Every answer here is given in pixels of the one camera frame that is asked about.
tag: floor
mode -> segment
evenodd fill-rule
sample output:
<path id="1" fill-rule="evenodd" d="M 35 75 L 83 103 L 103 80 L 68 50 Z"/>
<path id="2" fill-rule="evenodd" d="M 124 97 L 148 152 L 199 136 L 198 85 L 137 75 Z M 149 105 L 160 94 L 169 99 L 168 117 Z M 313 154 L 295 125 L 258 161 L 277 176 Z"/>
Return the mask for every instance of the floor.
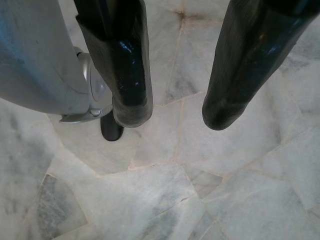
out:
<path id="1" fill-rule="evenodd" d="M 155 106 L 119 141 L 0 100 L 1 240 L 320 240 L 320 18 L 213 131 L 201 106 L 227 5 L 146 0 Z"/>

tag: black rubber foot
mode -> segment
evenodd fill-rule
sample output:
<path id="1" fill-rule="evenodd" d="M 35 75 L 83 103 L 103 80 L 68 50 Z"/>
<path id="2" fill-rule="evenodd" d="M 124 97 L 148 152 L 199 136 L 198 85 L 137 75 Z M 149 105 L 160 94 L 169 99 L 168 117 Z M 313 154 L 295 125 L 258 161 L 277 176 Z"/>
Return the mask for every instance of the black rubber foot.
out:
<path id="1" fill-rule="evenodd" d="M 102 136 L 110 142 L 117 141 L 124 132 L 124 128 L 116 123 L 112 111 L 100 118 L 100 126 Z"/>

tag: marble floor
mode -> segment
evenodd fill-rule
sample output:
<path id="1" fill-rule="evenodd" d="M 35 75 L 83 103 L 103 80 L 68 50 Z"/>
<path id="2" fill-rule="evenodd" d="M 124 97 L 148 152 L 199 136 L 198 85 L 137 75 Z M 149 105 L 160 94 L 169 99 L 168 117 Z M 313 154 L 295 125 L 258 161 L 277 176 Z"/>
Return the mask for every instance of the marble floor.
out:
<path id="1" fill-rule="evenodd" d="M 227 5 L 146 0 L 154 111 L 119 141 L 0 100 L 1 240 L 320 240 L 320 18 L 213 131 L 201 106 Z"/>

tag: black rubber tip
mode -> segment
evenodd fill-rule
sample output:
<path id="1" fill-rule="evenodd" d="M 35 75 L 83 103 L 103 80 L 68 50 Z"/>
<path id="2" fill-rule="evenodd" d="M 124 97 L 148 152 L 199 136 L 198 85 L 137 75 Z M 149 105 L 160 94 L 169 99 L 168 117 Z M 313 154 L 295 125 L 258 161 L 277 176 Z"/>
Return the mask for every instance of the black rubber tip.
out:
<path id="1" fill-rule="evenodd" d="M 105 140 L 113 142 L 121 138 L 124 127 L 118 125 L 113 111 L 100 118 L 101 133 Z"/>

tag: black foot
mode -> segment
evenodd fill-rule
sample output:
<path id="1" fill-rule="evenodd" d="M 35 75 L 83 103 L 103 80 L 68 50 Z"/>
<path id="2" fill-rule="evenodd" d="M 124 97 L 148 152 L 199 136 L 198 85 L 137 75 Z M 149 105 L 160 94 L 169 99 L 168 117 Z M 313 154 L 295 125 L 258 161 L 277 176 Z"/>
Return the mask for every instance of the black foot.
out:
<path id="1" fill-rule="evenodd" d="M 100 118 L 100 126 L 102 136 L 110 142 L 117 141 L 124 132 L 124 127 L 116 123 L 113 111 Z"/>

